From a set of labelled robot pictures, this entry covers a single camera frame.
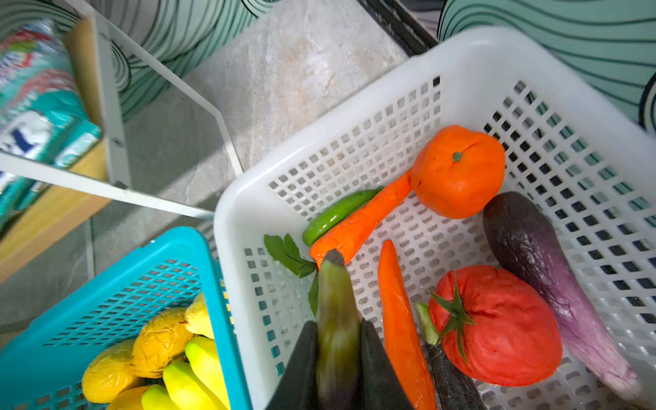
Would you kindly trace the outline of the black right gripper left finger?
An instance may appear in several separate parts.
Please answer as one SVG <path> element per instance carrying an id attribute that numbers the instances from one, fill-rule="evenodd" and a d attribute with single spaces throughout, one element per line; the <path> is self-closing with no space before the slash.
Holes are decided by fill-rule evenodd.
<path id="1" fill-rule="evenodd" d="M 302 328 L 282 379 L 266 409 L 319 408 L 316 382 L 317 357 L 318 326 L 315 321 L 308 321 Z"/>

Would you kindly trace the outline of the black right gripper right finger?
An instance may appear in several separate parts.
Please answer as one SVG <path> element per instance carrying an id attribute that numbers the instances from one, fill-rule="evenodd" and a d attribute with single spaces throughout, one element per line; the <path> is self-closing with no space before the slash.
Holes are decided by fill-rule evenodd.
<path id="1" fill-rule="evenodd" d="M 373 324 L 360 326 L 359 409 L 413 409 Z"/>

